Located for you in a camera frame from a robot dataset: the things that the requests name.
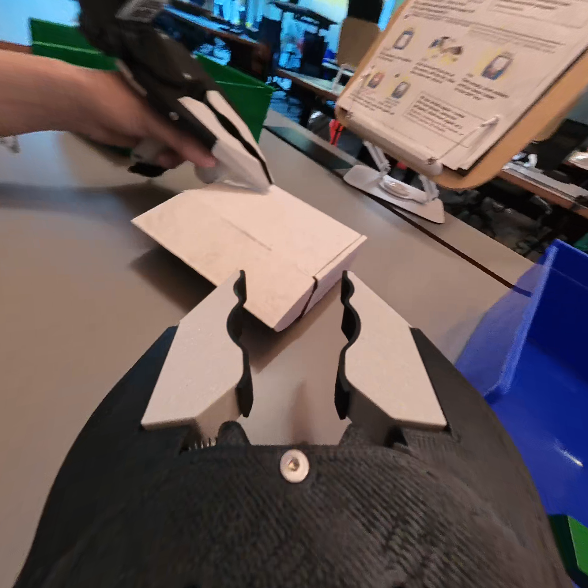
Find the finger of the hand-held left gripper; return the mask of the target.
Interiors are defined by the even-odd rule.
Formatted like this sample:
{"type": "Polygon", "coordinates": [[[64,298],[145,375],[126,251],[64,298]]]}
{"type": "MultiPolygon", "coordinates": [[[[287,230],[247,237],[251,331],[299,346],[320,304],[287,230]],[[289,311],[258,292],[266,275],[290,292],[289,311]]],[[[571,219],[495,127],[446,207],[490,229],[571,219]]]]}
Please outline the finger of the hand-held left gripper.
{"type": "Polygon", "coordinates": [[[273,185],[266,159],[239,114],[217,90],[204,98],[205,126],[217,137],[212,154],[227,174],[242,185],[273,185]]]}
{"type": "Polygon", "coordinates": [[[209,148],[231,178],[258,192],[271,187],[271,174],[247,125],[221,96],[212,105],[183,96],[179,103],[215,137],[209,148]]]}

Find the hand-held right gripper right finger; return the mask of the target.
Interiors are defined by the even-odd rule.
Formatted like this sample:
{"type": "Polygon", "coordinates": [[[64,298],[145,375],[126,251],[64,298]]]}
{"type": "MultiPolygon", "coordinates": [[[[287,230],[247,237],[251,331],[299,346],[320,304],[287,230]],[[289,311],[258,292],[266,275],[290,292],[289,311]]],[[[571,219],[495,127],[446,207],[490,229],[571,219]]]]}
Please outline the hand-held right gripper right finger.
{"type": "Polygon", "coordinates": [[[446,430],[410,323],[349,270],[342,275],[341,304],[346,343],[334,386],[340,420],[376,443],[385,443],[395,428],[446,430]]]}

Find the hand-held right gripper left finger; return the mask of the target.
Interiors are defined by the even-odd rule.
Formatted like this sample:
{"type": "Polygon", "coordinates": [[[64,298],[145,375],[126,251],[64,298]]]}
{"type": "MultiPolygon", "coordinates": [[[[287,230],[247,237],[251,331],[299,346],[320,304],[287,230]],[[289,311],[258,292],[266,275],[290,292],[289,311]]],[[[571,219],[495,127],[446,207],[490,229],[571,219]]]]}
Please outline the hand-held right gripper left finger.
{"type": "Polygon", "coordinates": [[[249,417],[254,387],[241,342],[246,300],[246,275],[237,270],[180,320],[143,429],[187,426],[197,437],[216,437],[223,423],[249,417]]]}

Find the green plastic bin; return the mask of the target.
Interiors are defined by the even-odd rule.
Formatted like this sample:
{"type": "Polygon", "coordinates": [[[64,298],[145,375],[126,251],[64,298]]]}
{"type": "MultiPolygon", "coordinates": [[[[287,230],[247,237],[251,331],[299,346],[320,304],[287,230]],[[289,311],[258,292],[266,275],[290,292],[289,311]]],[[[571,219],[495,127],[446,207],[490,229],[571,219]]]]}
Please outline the green plastic bin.
{"type": "MultiPolygon", "coordinates": [[[[32,53],[93,70],[117,70],[114,58],[93,48],[76,26],[28,18],[32,53]]],[[[201,54],[194,58],[217,83],[259,141],[272,96],[270,86],[201,54]]]]}

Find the white cardboard mailer box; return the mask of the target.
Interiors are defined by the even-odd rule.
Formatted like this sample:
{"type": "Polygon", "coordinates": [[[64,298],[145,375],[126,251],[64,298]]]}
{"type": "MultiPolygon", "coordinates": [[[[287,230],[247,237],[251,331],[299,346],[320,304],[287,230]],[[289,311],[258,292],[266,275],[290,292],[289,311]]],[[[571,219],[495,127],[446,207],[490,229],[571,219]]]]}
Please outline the white cardboard mailer box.
{"type": "Polygon", "coordinates": [[[367,240],[275,185],[186,190],[132,223],[215,286],[244,271],[245,309],[276,332],[325,296],[367,240]]]}

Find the blue plastic bin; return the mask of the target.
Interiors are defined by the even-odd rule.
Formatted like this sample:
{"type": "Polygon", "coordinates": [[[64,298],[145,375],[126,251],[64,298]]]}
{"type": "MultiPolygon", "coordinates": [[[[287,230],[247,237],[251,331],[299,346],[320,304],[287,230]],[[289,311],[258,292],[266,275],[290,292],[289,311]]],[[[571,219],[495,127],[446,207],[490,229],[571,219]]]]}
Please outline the blue plastic bin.
{"type": "Polygon", "coordinates": [[[554,241],[455,366],[507,430],[548,514],[587,525],[587,254],[554,241]]]}

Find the person's left forearm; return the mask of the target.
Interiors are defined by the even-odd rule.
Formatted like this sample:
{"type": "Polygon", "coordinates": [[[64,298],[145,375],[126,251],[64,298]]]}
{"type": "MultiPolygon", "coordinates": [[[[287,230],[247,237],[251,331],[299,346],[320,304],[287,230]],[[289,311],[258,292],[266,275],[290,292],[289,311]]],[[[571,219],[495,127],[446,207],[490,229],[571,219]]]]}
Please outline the person's left forearm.
{"type": "Polygon", "coordinates": [[[88,74],[55,59],[2,50],[1,137],[86,130],[88,74]]]}

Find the person's left hand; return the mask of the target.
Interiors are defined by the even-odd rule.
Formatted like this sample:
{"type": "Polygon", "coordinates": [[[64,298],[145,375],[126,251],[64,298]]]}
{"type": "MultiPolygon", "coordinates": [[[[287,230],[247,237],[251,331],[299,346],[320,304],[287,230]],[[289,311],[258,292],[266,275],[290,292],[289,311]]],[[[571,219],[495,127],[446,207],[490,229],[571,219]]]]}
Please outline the person's left hand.
{"type": "Polygon", "coordinates": [[[159,145],[153,163],[173,169],[184,162],[212,168],[217,160],[198,141],[173,128],[114,72],[74,68],[62,130],[106,145],[159,145]]]}

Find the brown and black board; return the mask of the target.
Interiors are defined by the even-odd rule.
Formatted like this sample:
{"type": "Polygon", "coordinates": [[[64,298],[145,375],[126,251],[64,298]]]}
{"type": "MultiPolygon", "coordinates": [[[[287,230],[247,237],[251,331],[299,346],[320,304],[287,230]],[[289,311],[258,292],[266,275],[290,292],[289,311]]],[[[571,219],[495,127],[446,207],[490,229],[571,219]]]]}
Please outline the brown and black board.
{"type": "Polygon", "coordinates": [[[339,35],[336,62],[340,68],[355,69],[378,39],[377,23],[355,17],[343,19],[339,35]]]}

